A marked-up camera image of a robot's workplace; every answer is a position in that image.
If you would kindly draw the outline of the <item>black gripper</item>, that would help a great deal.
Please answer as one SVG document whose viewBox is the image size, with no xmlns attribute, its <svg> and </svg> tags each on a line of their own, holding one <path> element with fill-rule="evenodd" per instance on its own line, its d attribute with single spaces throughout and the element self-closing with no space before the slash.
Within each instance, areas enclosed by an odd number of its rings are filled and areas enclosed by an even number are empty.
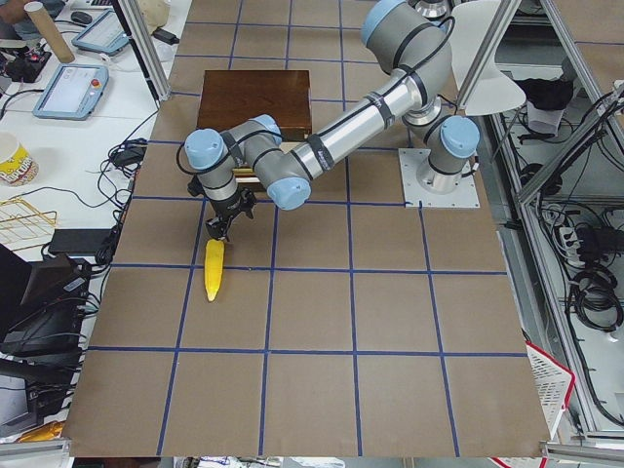
<svg viewBox="0 0 624 468">
<path fill-rule="evenodd" d="M 214 217 L 205 222 L 207 233 L 211 239 L 232 241 L 232 229 L 236 226 L 237 216 L 245 214 L 254 218 L 253 209 L 257 200 L 250 189 L 237 189 L 224 200 L 210 200 Z"/>
</svg>

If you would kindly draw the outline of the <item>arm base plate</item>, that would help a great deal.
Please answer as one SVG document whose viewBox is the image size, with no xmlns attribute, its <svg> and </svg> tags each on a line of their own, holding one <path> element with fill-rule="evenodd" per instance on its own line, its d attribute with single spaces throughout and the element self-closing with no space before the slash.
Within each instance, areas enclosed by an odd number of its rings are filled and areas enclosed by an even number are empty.
<svg viewBox="0 0 624 468">
<path fill-rule="evenodd" d="M 405 206 L 409 209 L 468 209 L 480 207 L 470 164 L 456 175 L 437 173 L 429 161 L 429 149 L 398 150 Z"/>
</svg>

